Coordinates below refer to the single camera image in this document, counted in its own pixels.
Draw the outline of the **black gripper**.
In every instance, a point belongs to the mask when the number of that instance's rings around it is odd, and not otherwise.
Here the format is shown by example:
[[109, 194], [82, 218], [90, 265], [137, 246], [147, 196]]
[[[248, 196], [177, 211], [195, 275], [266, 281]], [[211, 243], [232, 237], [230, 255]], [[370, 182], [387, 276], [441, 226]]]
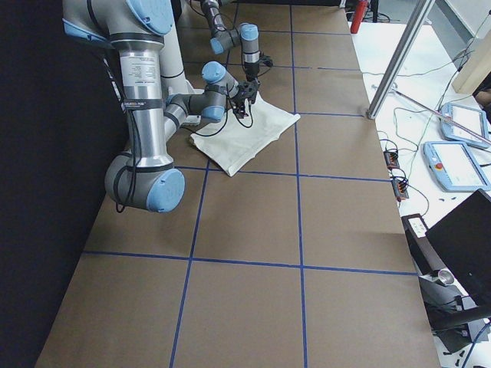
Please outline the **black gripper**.
[[255, 79], [238, 85], [236, 95], [231, 98], [232, 112], [236, 117], [248, 116], [246, 102], [248, 102], [249, 107], [255, 103], [260, 84], [260, 81]]
[[259, 72], [260, 72], [260, 62], [244, 62], [243, 63], [243, 70], [245, 73], [246, 80], [248, 82], [253, 82], [257, 81], [259, 77]]

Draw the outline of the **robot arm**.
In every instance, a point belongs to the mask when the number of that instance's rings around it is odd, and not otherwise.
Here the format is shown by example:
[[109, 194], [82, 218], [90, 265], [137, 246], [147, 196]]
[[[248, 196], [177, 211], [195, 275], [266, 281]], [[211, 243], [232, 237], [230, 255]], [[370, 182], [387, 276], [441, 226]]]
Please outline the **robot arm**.
[[66, 1], [65, 33], [119, 55], [116, 82], [130, 136], [105, 176], [105, 189], [118, 212], [128, 207], [170, 212], [185, 191], [183, 174], [167, 152], [167, 142], [192, 117], [218, 123], [228, 113], [249, 114], [259, 89], [259, 30], [243, 23], [227, 28], [221, 2], [200, 4], [211, 31], [210, 44], [221, 54], [240, 47], [246, 79], [237, 81], [216, 61], [203, 67], [205, 89], [197, 92], [184, 74], [173, 8], [168, 1]]
[[200, 9], [206, 18], [211, 34], [210, 45], [215, 54], [222, 54], [235, 47], [241, 48], [242, 67], [245, 71], [245, 98], [255, 103], [259, 89], [259, 71], [262, 53], [259, 50], [258, 27], [250, 23], [227, 28], [220, 8], [229, 1], [199, 1]]

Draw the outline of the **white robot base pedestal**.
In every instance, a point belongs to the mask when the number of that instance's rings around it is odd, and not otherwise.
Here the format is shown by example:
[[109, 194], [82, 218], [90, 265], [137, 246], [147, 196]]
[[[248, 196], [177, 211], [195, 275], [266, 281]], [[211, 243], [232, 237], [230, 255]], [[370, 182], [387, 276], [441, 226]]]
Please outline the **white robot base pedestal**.
[[165, 110], [166, 99], [171, 94], [194, 94], [196, 91], [187, 81], [180, 51], [171, 1], [155, 1], [158, 18], [162, 18], [163, 28], [168, 30], [159, 36], [158, 64], [160, 68], [160, 109]]

